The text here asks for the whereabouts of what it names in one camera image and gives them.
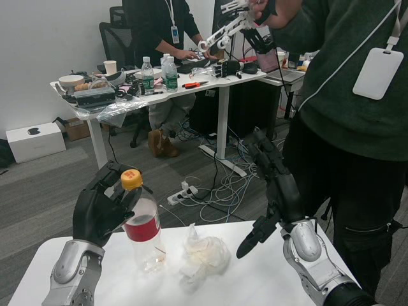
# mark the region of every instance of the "black device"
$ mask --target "black device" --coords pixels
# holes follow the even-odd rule
[[[111,87],[88,89],[77,91],[72,95],[78,107],[92,108],[112,104],[115,101],[115,90]]]
[[[188,75],[193,68],[204,68],[207,67],[211,64],[216,63],[218,60],[209,60],[209,59],[202,59],[200,61],[196,62],[188,62],[187,64],[183,64],[180,67],[177,68],[178,73],[183,73]]]

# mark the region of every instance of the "white box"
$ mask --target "white box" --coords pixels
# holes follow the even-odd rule
[[[30,129],[38,129],[40,133],[30,135]],[[13,151],[14,158],[18,163],[32,161],[66,150],[64,138],[56,123],[14,129],[7,131],[6,135],[11,151]]]

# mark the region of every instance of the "black bag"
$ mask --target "black bag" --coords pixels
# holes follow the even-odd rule
[[[14,162],[13,152],[7,140],[0,139],[0,168],[7,168]]]

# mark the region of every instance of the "office chair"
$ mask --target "office chair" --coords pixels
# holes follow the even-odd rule
[[[116,61],[118,69],[122,69],[124,66],[135,66],[134,46],[131,30],[128,26],[126,26],[126,22],[124,21],[124,13],[123,16],[120,17],[120,9],[123,13],[123,9],[120,6],[110,8],[111,21],[113,21],[114,24],[109,24],[106,22],[99,24],[106,59],[108,61]],[[147,108],[140,109],[135,116],[136,129],[133,134],[133,140],[130,142],[130,146],[132,148],[137,146],[137,138],[143,127],[150,127],[149,112],[147,111]],[[109,133],[110,136],[115,136],[117,134],[114,128],[110,128]]]
[[[122,6],[113,6],[109,9],[110,23],[116,26],[126,26],[125,12]]]
[[[101,22],[99,30],[106,59],[116,61],[118,69],[127,65],[134,66],[135,56],[130,28],[120,24]]]

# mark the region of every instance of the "seated person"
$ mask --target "seated person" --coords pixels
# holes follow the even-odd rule
[[[141,67],[143,56],[150,56],[152,66],[160,66],[160,58],[169,53],[175,63],[184,59],[198,59],[192,51],[184,49],[184,31],[198,44],[203,38],[197,28],[186,0],[122,0],[127,24],[132,28],[135,43],[135,63]],[[177,27],[178,40],[172,33]],[[206,58],[215,59],[209,52]],[[154,157],[177,157],[179,150],[169,136],[175,137],[180,123],[193,108],[195,94],[186,94],[166,102],[149,106],[149,149]]]

